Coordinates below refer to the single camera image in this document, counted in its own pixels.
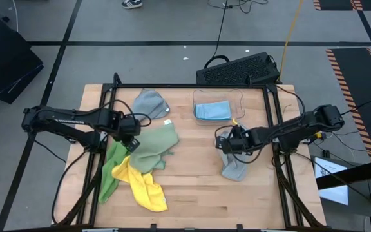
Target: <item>metal frame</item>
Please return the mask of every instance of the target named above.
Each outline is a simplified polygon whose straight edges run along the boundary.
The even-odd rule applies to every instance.
[[[269,126],[274,125],[273,119],[272,119],[272,111],[271,111],[271,104],[270,104],[270,98],[269,93],[271,93],[273,101],[274,101],[274,107],[276,108],[276,114],[277,114],[277,123],[283,122],[283,116],[281,114],[281,108],[280,108],[280,100],[278,98],[278,92],[275,88],[271,88],[271,86],[266,84],[255,84],[252,86],[247,86],[245,84],[242,85],[233,85],[233,86],[224,86],[224,85],[212,85],[212,84],[122,84],[118,75],[114,75],[114,83],[112,84],[103,84],[102,85],[102,92],[100,97],[100,104],[99,106],[102,106],[106,101],[106,96],[108,92],[111,92],[111,98],[114,99],[117,90],[119,88],[248,88],[248,89],[260,89],[263,92],[263,98],[265,103],[265,111],[267,116],[267,122]],[[274,161],[277,167],[276,168],[276,174],[281,175],[283,173],[281,168],[281,162],[279,158],[278,149],[276,146],[272,145],[272,150],[274,154]],[[82,219],[85,214],[86,206],[85,206],[85,200],[88,198],[88,195],[90,192],[86,192],[89,185],[92,185],[92,171],[93,171],[93,165],[95,162],[95,156],[96,154],[90,153],[88,163],[87,163],[87,169],[86,174],[84,178],[84,184],[83,184],[83,196],[77,201],[82,202],[81,208],[79,209],[79,212],[77,214],[77,220],[75,225],[70,225],[73,218],[67,218],[65,223],[58,224],[56,226],[52,227],[42,227],[42,228],[33,228],[33,229],[22,229],[22,230],[16,230],[16,232],[35,232],[35,231],[66,231],[66,232],[74,232],[74,231],[82,231],[83,229],[93,229],[95,225],[95,217],[97,214],[97,207],[98,207],[98,201],[96,200],[99,196],[99,190],[100,190],[100,176],[96,179],[95,187],[93,190],[93,204],[90,208],[90,215],[89,215],[89,221],[88,224],[83,224]],[[105,161],[105,152],[99,154],[99,161],[98,161],[98,167],[101,167]],[[345,231],[345,230],[338,230],[338,229],[331,229],[329,227],[305,227],[303,224],[303,216],[306,217],[306,215],[301,214],[301,210],[304,209],[304,204],[300,201],[301,204],[295,204],[296,200],[293,199],[293,207],[294,207],[294,213],[296,216],[296,226],[292,225],[290,221],[290,213],[289,213],[289,205],[287,204],[287,196],[286,191],[293,197],[297,197],[297,189],[296,189],[296,183],[294,179],[294,172],[292,168],[292,163],[290,157],[285,157],[286,159],[286,169],[287,169],[287,176],[288,176],[288,185],[284,186],[280,181],[278,182],[279,192],[280,192],[280,200],[281,200],[281,209],[283,211],[283,220],[285,224],[285,229],[291,230],[291,231]],[[336,180],[329,179],[330,176],[323,177],[321,179],[318,179],[318,186],[319,189],[322,188],[328,188],[329,185],[336,185]],[[156,224],[151,224],[150,228],[143,228],[143,229],[133,229],[133,228],[118,228],[118,231],[136,231],[136,232],[157,232],[157,231],[187,231],[189,229],[157,229]],[[244,229],[243,225],[237,224],[235,229],[193,229],[194,231],[212,231],[212,232],[232,232],[232,231],[261,231],[260,229]]]

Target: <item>light green cloth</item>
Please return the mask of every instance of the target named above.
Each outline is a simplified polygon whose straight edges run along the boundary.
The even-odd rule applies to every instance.
[[[168,149],[178,143],[178,135],[174,124],[153,128],[135,137],[140,146],[131,154],[129,165],[141,173],[149,173],[152,169],[164,169],[166,163],[162,157],[172,154]]]
[[[111,175],[111,171],[120,165],[124,158],[129,155],[128,150],[120,142],[113,142],[107,150],[106,163],[102,167],[101,191],[98,201],[103,204],[113,194],[119,185],[119,180]]]

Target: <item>shoe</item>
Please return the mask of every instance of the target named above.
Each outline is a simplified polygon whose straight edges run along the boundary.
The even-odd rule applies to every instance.
[[[124,0],[121,5],[125,9],[138,8],[142,6],[142,0]]]

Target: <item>wooden tabletop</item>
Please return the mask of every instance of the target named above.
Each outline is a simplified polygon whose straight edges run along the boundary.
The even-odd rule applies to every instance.
[[[294,91],[293,86],[282,87]],[[80,110],[98,107],[101,88],[100,84],[85,86]],[[243,181],[235,182],[222,177],[220,174],[222,161],[214,148],[214,131],[219,126],[202,126],[196,123],[192,100],[194,90],[156,89],[171,110],[163,119],[154,119],[150,128],[161,126],[164,120],[171,119],[180,138],[180,142],[171,149],[174,155],[164,157],[167,162],[165,170],[153,172],[155,182],[164,190],[169,210],[155,213],[139,206],[133,198],[130,186],[120,182],[109,200],[98,205],[95,227],[149,228],[150,224],[155,223],[159,228],[234,229],[237,224],[243,224],[245,229],[284,228],[278,181],[271,164],[271,147],[266,146],[258,160],[249,164],[247,176]],[[132,105],[140,91],[141,89],[137,88],[119,88],[117,98]],[[241,92],[245,116],[240,122],[249,128],[267,126],[262,91],[241,89]],[[281,110],[284,112],[283,119],[297,117],[300,113],[295,96],[283,91],[279,91],[278,95]],[[271,95],[269,98],[271,106],[274,106]],[[121,103],[116,104],[115,109],[127,112]],[[273,107],[272,111],[273,121],[276,122]],[[76,128],[91,130],[81,125],[77,125]],[[306,145],[300,145],[298,152],[309,156]],[[79,144],[72,144],[67,165],[81,153],[82,147]],[[325,224],[310,161],[297,155],[292,155],[291,160],[300,199],[310,212]],[[57,220],[64,218],[80,197],[87,161],[88,155],[85,155],[64,177],[55,208]],[[288,195],[287,198],[291,223],[295,225],[292,201]],[[86,204],[84,222],[88,221],[91,202],[90,197]]]

